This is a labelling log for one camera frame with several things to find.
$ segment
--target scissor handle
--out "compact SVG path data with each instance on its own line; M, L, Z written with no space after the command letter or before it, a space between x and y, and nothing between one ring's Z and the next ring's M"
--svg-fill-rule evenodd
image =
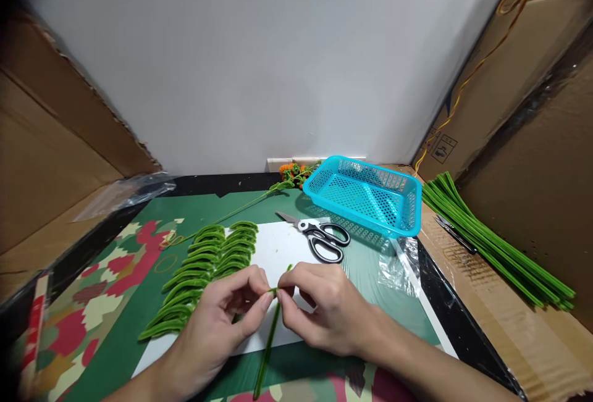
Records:
M338 230L338 232L342 233L344 239L341 239L340 237L337 237L334 234L329 233L328 231L326 231L326 228ZM320 237L323 236L326 240L333 241L337 246L345 247L350 244L350 234L342 226L336 223L310 224L308 232L310 231L322 232Z
M342 252L342 250L340 248L338 248L336 245L329 242L326 238L321 238L321 237L309 232L309 234L307 234L307 240L309 240L309 247L311 248L311 252L313 252L313 254L319 260L321 260L323 263L341 263L342 260L344 260L344 252ZM317 250L318 244L324 245L330 252L335 253L338 257L335 259L329 259L329 258L325 257Z

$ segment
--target camouflage fabric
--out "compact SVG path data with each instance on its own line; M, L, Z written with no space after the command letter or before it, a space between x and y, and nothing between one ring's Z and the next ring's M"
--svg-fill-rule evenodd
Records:
M366 363L345 375L327 374L272 385L261 402L416 402L412 392L383 368ZM252 402L253 392L241 393L211 402Z
M160 272L173 266L157 262L159 245L182 221L128 224L50 305L41 335L36 400L54 402L65 395L153 266Z

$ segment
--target blue plastic basket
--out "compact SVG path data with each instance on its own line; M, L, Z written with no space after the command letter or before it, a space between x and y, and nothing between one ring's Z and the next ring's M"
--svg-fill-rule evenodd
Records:
M422 185L409 175L332 156L313 172L303 191L317 206L387 237L420 232Z

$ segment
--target plastic wrap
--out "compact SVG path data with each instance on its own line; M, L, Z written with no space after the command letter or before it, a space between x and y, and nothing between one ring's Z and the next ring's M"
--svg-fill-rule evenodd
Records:
M175 177L167 172L136 175L110 184L101 194L74 218L74 222L110 214L126 207L144 203L175 189Z
M385 240L379 255L378 282L418 297L421 290L417 239L400 237Z

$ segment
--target cardboard label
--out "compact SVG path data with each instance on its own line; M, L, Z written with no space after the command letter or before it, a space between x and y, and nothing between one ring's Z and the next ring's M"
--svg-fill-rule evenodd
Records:
M440 139L437 140L437 144L434 145L431 156L439 163L443 164L447 157L451 155L451 152L453 152L456 145L457 140L443 134Z

